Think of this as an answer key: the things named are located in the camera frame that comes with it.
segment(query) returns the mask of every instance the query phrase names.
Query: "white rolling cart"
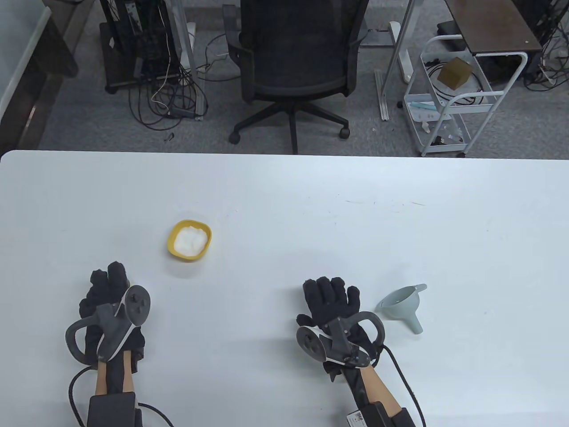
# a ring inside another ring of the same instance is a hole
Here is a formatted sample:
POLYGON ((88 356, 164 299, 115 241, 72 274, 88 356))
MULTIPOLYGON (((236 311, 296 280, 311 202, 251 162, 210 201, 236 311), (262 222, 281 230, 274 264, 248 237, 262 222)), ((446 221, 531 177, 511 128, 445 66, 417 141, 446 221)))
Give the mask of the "white rolling cart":
POLYGON ((466 155, 478 140, 484 127, 514 84, 527 64, 525 52, 495 52, 473 55, 466 49, 459 52, 428 52, 427 48, 440 40, 462 39, 462 35, 443 35, 433 37, 427 42, 419 55, 419 61, 403 98, 403 107, 415 140, 415 146, 421 156, 443 151, 459 151, 459 157, 466 155), (495 91, 488 83, 477 58, 483 56, 519 56, 521 62, 504 89, 495 91), (472 76, 458 90, 451 91, 436 80, 437 73, 426 64, 446 63, 454 58, 461 58, 472 66, 472 76), (411 89, 421 73, 428 81, 428 93, 413 94, 411 89), (486 114, 482 124, 471 136, 462 114, 486 114), (428 123, 429 133, 423 128, 428 123))

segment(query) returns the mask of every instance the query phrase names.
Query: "yellow square bowl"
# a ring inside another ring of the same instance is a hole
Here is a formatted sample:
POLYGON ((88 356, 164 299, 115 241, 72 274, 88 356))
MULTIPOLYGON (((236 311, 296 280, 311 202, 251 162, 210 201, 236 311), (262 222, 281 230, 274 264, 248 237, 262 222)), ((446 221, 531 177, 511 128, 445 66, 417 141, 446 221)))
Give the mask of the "yellow square bowl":
POLYGON ((186 261, 197 261, 198 259, 202 258, 205 253, 207 252, 208 248, 209 248, 209 243, 212 241, 212 230, 211 228, 209 228, 206 224, 198 222, 198 221, 192 221, 191 219, 187 219, 184 221, 180 221, 179 223, 177 223, 172 232, 170 233, 170 237, 168 238, 168 251, 174 255, 175 257, 181 258, 183 260, 186 261), (176 241, 176 237, 178 236, 178 233, 180 232, 180 230, 184 227, 194 227, 194 228, 199 228, 202 229, 203 231, 205 231, 205 234, 207 234, 208 236, 208 241, 204 246, 204 249, 197 254, 196 256, 193 257, 187 257, 185 255, 182 255, 181 253, 177 252, 174 249, 174 242, 176 241))

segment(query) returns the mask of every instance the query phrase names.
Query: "cotton ball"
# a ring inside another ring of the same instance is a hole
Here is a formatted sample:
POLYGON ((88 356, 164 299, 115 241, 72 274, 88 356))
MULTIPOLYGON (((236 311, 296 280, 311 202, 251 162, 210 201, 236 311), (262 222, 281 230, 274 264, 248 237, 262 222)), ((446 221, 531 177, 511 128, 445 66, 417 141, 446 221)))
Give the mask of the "cotton ball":
POLYGON ((183 256, 195 257, 204 250, 208 235, 200 228, 184 227, 176 236, 174 250, 183 256))

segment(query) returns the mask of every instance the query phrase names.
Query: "plastic funnel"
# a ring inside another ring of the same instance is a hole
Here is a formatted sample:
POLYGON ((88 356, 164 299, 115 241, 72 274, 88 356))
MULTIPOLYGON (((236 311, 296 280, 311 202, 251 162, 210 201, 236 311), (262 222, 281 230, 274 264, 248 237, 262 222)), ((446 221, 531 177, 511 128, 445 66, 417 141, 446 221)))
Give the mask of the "plastic funnel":
POLYGON ((381 311, 387 317, 404 321, 415 334, 423 332, 423 327, 415 315, 419 307, 419 292, 427 289, 424 283, 416 286, 405 286, 391 292, 377 305, 377 311, 381 311))

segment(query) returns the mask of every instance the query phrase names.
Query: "hand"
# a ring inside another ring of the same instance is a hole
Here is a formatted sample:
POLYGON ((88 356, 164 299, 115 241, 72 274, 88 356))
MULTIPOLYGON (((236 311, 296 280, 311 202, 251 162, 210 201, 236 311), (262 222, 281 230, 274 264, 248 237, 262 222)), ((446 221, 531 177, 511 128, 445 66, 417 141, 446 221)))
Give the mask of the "hand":
MULTIPOLYGON (((120 262, 109 264, 108 273, 95 270, 91 274, 91 289, 87 296, 79 303, 79 314, 81 318, 91 316, 95 313, 98 305, 119 302, 129 287, 129 280, 126 278, 125 267, 120 262)), ((103 335, 99 326, 88 326, 85 333, 85 356, 91 365, 97 365, 97 346, 103 335)), ((121 348, 122 351, 131 351, 132 372, 137 371, 137 362, 144 357, 145 339, 140 327, 135 328, 126 339, 121 348)))
MULTIPOLYGON (((328 280, 320 277, 317 281, 307 280, 302 286, 304 298, 310 309, 312 317, 299 314, 296 322, 299 326, 318 326, 329 333, 327 326, 330 320, 336 317, 348 318, 360 311, 360 290, 350 286, 346 292, 345 283, 340 277, 328 280)), ((368 335, 360 325, 350 329, 348 340, 363 348, 373 360, 377 357, 377 350, 373 347, 368 335)), ((333 362, 325 362, 324 370, 333 377, 339 373, 340 366, 333 362)))

